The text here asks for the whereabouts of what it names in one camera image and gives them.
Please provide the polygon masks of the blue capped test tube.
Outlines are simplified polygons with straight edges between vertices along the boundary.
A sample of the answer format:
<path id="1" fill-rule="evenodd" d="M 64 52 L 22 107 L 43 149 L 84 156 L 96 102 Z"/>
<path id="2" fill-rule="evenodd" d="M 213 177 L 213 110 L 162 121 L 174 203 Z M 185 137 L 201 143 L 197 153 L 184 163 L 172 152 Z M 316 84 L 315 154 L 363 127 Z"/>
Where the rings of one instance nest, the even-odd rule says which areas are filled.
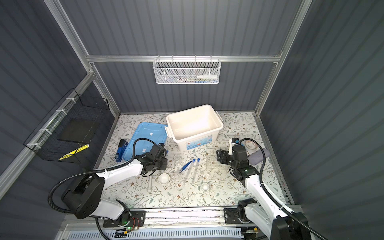
<path id="1" fill-rule="evenodd" d="M 197 158 L 197 161 L 196 161 L 196 164 L 195 164 L 195 170 L 194 170 L 194 174 L 193 174 L 193 178 L 192 178 L 192 183 L 195 183 L 195 181 L 196 181 L 196 176 L 197 176 L 197 172 L 198 172 L 200 161 L 201 161 L 201 159 Z"/>
<path id="2" fill-rule="evenodd" d="M 187 182 L 187 180 L 188 180 L 188 178 L 189 178 L 189 175 L 190 175 L 190 173 L 191 173 L 191 171 L 192 171 L 192 168 L 193 168 L 193 166 L 194 166 L 194 163 L 196 162 L 196 159 L 193 159 L 192 160 L 192 162 L 189 164 L 189 166 L 187 167 L 187 173 L 186 173 L 186 175 L 185 175 L 185 177 L 184 177 L 184 183 L 186 183 Z"/>

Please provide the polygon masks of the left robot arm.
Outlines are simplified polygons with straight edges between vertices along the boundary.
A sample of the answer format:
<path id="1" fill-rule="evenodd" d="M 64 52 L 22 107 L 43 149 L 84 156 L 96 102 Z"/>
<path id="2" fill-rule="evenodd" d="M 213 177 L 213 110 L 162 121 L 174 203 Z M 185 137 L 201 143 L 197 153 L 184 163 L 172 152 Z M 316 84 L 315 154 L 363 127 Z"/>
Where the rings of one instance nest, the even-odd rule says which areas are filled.
<path id="1" fill-rule="evenodd" d="M 103 190 L 129 178 L 148 177 L 156 171 L 164 171 L 168 160 L 165 144 L 155 144 L 146 138 L 139 138 L 133 144 L 133 156 L 127 162 L 106 169 L 76 174 L 55 184 L 48 193 L 49 206 L 60 213 L 73 214 L 78 219 L 87 217 L 120 219 L 127 215 L 129 208 L 118 200 L 102 197 Z M 61 200 L 68 207 L 64 209 L 54 203 L 55 191 L 71 181 L 63 192 Z"/>

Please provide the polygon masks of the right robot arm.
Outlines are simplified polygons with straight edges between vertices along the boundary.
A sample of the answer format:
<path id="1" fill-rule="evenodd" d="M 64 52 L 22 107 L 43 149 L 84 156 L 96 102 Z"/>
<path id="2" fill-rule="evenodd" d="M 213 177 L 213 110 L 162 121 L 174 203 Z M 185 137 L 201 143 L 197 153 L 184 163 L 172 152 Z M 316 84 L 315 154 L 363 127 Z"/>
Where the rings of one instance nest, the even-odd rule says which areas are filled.
<path id="1" fill-rule="evenodd" d="M 228 165 L 229 173 L 245 187 L 253 197 L 238 203 L 237 209 L 226 216 L 227 224 L 236 221 L 256 225 L 269 240 L 310 240 L 323 235 L 311 228 L 303 213 L 296 213 L 269 189 L 263 182 L 266 153 L 262 153 L 262 167 L 257 170 L 248 159 L 242 142 L 246 139 L 232 138 L 229 150 L 218 150 L 217 161 Z"/>

